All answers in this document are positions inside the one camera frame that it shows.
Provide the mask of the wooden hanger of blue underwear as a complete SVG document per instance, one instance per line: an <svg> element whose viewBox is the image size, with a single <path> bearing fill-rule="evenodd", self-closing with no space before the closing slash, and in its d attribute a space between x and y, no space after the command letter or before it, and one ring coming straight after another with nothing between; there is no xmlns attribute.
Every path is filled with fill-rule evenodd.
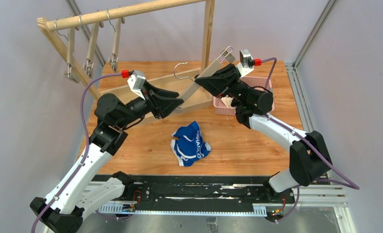
<svg viewBox="0 0 383 233"><path fill-rule="evenodd" d="M182 113L185 113L186 110L193 111L193 107L197 107L201 104L206 104L209 102L211 97L213 96L212 93L209 92L211 89L215 89L215 86L212 86L210 84L210 81L214 78L214 76L220 75L220 69L222 67L222 63L226 61L227 64L231 64L235 61L235 57L233 56L233 47L228 46L225 49L222 50L222 53L213 60L196 78L192 79L192 84L186 88L186 90L179 96L180 99L184 101L184 104L192 97L193 94L195 94L199 89L203 89L205 92L205 96L207 101L201 102L199 104L192 104L188 107L179 107L181 109L180 111Z"/></svg>

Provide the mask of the wooden hanger of black underwear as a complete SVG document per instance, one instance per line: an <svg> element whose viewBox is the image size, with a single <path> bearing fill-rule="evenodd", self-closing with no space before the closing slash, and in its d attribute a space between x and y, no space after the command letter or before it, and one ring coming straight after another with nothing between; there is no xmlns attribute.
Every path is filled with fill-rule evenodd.
<svg viewBox="0 0 383 233"><path fill-rule="evenodd" d="M123 17L118 18L115 24L112 24L109 10L106 10L107 18L109 24L113 27L114 37L113 37L113 47L112 54L109 57L108 62L114 72L118 70L118 53L119 53L119 45L120 45L120 37L121 37L121 25L125 23L125 19Z"/></svg>

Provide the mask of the grey underwear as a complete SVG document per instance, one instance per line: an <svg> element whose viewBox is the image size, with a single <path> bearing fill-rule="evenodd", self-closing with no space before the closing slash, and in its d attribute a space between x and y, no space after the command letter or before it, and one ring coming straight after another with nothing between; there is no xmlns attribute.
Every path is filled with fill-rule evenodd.
<svg viewBox="0 0 383 233"><path fill-rule="evenodd" d="M225 107L230 108L231 107L231 103L233 101L233 98L231 98L231 97L223 97L220 100L225 105Z"/></svg>

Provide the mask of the wooden hanger of grey underwear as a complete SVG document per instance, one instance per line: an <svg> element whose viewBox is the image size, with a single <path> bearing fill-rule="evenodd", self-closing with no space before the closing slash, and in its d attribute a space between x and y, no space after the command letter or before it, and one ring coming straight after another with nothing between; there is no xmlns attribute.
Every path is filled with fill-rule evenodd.
<svg viewBox="0 0 383 233"><path fill-rule="evenodd" d="M89 45L87 51L86 62L83 65L83 69L87 76L91 79L93 74L93 58L95 55L95 49L97 46L98 32L100 28L103 28L104 24L102 22L96 22L91 27L91 36L89 38Z"/></svg>

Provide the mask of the blue underwear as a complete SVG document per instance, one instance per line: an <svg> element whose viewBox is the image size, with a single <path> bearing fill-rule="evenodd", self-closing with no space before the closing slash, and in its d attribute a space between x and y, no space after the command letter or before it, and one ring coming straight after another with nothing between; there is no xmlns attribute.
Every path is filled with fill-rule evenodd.
<svg viewBox="0 0 383 233"><path fill-rule="evenodd" d="M180 167L192 166L194 162L208 156L211 146L203 139L200 125L193 121L172 133L170 147Z"/></svg>

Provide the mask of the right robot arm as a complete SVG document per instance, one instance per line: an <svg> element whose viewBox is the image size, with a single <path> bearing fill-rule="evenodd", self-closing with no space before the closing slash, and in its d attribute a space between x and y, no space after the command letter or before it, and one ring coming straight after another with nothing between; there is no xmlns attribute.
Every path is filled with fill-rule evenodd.
<svg viewBox="0 0 383 233"><path fill-rule="evenodd" d="M270 114L273 93L242 81L241 65L228 64L212 75L200 74L195 83L214 97L231 97L240 124L265 134L289 152L288 168L271 176L265 189L277 195L295 186L308 186L330 170L332 161L321 133L292 127Z"/></svg>

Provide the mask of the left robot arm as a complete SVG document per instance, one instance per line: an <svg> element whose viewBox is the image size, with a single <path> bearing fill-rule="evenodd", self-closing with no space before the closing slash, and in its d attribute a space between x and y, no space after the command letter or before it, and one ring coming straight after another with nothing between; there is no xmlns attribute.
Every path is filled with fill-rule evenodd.
<svg viewBox="0 0 383 233"><path fill-rule="evenodd" d="M88 136L86 148L61 182L45 197L36 197L30 207L37 220L55 233L75 233L84 220L107 202L130 196L133 179L117 172L104 184L86 193L85 188L119 150L128 134L126 130L138 124L148 113L165 118L183 104L179 94L163 90L144 81L139 96L123 103L107 93L97 102L98 124Z"/></svg>

